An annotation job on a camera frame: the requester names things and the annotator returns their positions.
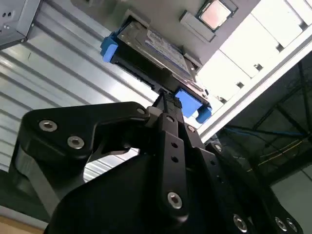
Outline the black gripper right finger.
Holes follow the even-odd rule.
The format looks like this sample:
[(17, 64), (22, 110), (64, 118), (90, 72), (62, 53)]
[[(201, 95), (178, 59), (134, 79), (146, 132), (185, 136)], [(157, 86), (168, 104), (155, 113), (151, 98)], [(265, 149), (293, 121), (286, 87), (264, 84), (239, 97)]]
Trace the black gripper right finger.
[(218, 234), (303, 233), (261, 175), (249, 176), (219, 142), (204, 145), (196, 129), (184, 122), (179, 98), (172, 99), (194, 185), (190, 204), (199, 205), (207, 229)]

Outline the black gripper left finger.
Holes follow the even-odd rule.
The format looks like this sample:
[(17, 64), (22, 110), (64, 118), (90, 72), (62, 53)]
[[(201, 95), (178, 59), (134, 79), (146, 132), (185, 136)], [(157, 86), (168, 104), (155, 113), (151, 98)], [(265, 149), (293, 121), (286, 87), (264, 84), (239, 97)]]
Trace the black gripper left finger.
[(118, 102), (28, 112), (14, 150), (16, 186), (52, 216), (71, 191), (136, 156), (185, 158), (172, 96), (160, 94), (149, 108)]

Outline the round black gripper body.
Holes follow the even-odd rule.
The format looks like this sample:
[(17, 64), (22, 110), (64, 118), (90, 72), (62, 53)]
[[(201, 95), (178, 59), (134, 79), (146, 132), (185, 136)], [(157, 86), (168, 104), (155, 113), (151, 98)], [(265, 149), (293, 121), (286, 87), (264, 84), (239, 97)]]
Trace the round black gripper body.
[(227, 228), (183, 156), (136, 156), (66, 195), (47, 234), (224, 234)]

